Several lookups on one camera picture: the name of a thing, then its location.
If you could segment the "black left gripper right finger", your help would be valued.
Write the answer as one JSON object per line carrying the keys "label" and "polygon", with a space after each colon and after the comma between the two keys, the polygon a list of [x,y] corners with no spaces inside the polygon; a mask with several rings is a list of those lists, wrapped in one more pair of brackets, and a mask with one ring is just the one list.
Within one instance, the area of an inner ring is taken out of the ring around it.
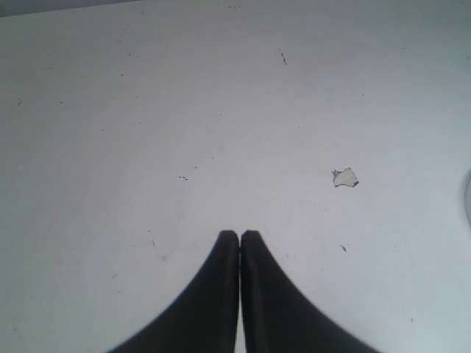
{"label": "black left gripper right finger", "polygon": [[261,234],[240,248],[241,308],[247,352],[374,352],[315,307],[278,265]]}

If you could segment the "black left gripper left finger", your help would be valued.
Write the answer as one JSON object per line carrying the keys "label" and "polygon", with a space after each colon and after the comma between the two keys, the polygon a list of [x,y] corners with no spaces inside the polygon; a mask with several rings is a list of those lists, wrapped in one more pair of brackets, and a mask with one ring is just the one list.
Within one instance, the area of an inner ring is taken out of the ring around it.
{"label": "black left gripper left finger", "polygon": [[113,352],[234,352],[239,308],[239,240],[219,233],[182,293]]}

